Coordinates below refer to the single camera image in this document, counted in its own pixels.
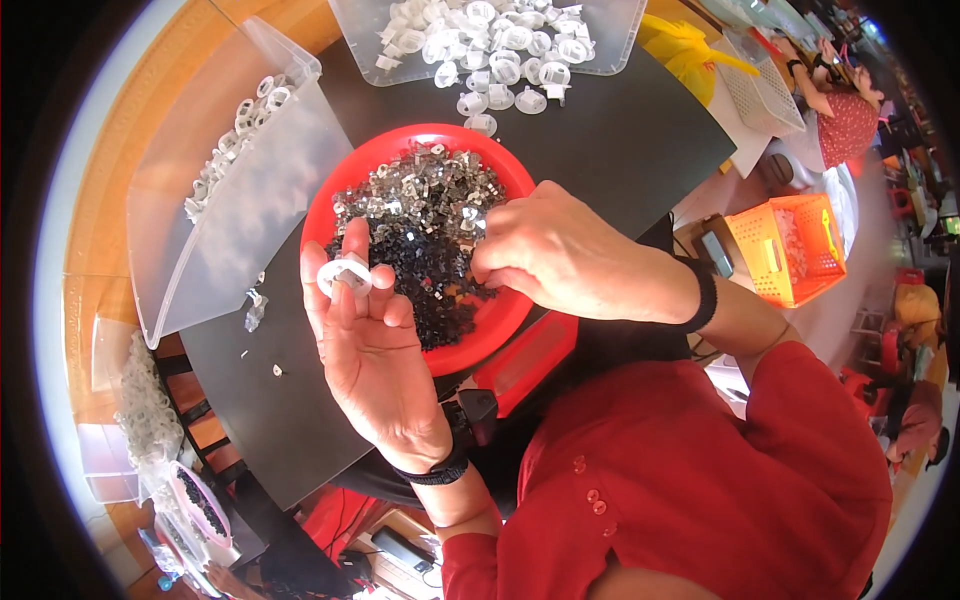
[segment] red stool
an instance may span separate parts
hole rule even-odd
[[[916,214],[913,210],[913,201],[910,199],[910,191],[902,187],[887,188],[887,196],[893,204],[891,212],[894,219]]]

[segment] red shirt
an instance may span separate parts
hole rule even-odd
[[[771,350],[737,419],[690,361],[628,365],[560,398],[500,537],[444,543],[444,594],[584,597],[621,564],[727,600],[855,598],[892,493],[880,445],[804,345]]]
[[[876,135],[879,112],[859,94],[827,92],[833,116],[817,113],[817,136],[826,168],[862,156]]]

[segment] person's right hand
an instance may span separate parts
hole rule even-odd
[[[837,50],[830,43],[830,40],[821,37],[817,40],[817,52],[823,55],[826,64],[833,64],[833,59],[837,58]]]
[[[685,323],[700,301],[689,269],[623,236],[553,181],[487,213],[470,268],[487,287],[589,319]]]

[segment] clear plastic bin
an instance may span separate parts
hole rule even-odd
[[[80,460],[86,484],[100,504],[137,498],[139,479],[127,458],[127,439],[120,425],[77,425]]]
[[[300,70],[291,99],[234,161],[194,226],[183,201],[237,105],[267,75]],[[150,348],[162,336],[239,309],[351,151],[317,84],[320,63],[252,17],[206,60],[170,108],[134,173],[127,245],[136,309]]]
[[[634,49],[636,30],[640,27],[647,0],[554,1],[558,8],[574,4],[584,5],[581,16],[597,43],[596,57],[589,62],[571,65],[570,70],[590,75],[615,75],[622,71]],[[344,32],[360,73],[367,83],[378,87],[433,77],[441,63],[427,64],[419,52],[400,58],[403,64],[389,72],[374,65],[376,57],[383,52],[377,32],[382,32],[390,22],[390,5],[390,0],[330,0],[330,8]]]

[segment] black strap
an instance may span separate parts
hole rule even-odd
[[[689,321],[673,326],[682,333],[695,333],[703,329],[717,311],[717,282],[713,279],[713,270],[709,264],[689,256],[676,256],[676,258],[696,275],[700,286],[700,306]]]
[[[415,483],[419,486],[445,486],[463,477],[464,473],[467,472],[468,465],[467,454],[457,444],[456,436],[454,436],[453,449],[450,451],[450,455],[432,467],[429,473],[416,475],[396,467],[394,467],[394,471],[400,476],[400,479],[407,483]]]

